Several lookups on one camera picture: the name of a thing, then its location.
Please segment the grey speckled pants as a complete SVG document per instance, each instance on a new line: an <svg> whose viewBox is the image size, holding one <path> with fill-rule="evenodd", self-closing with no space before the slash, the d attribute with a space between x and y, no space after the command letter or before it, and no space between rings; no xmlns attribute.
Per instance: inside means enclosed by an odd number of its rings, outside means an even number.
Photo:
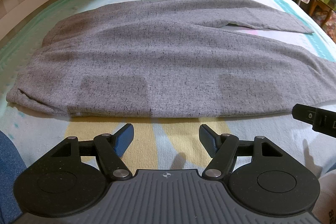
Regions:
<svg viewBox="0 0 336 224"><path fill-rule="evenodd" d="M252 0L143 0L72 15L43 39L7 101L55 116L242 117L335 100L335 63L225 29L311 33Z"/></svg>

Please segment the blue jeans leg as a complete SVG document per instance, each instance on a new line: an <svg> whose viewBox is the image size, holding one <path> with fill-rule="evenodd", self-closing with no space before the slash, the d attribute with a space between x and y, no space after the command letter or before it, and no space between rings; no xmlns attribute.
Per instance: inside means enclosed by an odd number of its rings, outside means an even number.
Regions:
<svg viewBox="0 0 336 224"><path fill-rule="evenodd" d="M17 177L26 169L26 165L13 142L3 132L0 135L1 223L13 223L22 214L14 197L14 183Z"/></svg>

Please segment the pastel patterned bed sheet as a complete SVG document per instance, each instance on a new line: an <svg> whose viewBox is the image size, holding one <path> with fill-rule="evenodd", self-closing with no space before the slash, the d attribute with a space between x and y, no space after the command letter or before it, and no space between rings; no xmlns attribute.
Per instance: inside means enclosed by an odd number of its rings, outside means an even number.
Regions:
<svg viewBox="0 0 336 224"><path fill-rule="evenodd" d="M1 48L1 131L14 143L25 165L31 165L68 136L91 140L101 133L114 133L124 124L134 127L134 140L123 161L137 169L203 170L210 157L199 141L201 124L215 132L229 133L243 140L264 135L310 169L324 174L335 163L335 139L312 130L291 115L253 119L135 119L135 118L54 118L9 105L6 94L18 72L42 45L46 33L60 20L78 12L111 3L135 0L54 0L42 9ZM335 44L319 26L291 0L254 0L297 15L313 30L312 35L254 31L255 35L274 38L306 48L311 53L335 60Z"/></svg>

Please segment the wooden stool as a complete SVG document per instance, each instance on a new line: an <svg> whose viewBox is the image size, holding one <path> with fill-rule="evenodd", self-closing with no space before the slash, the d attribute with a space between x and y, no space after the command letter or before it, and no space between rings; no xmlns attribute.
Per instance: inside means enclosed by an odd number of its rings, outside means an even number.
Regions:
<svg viewBox="0 0 336 224"><path fill-rule="evenodd" d="M308 15L312 18L315 11L321 11L325 14L324 20L321 21L321 28L327 23L327 21L330 19L333 9L331 6L325 4L321 0L310 0L309 2L309 8L308 8Z"/></svg>

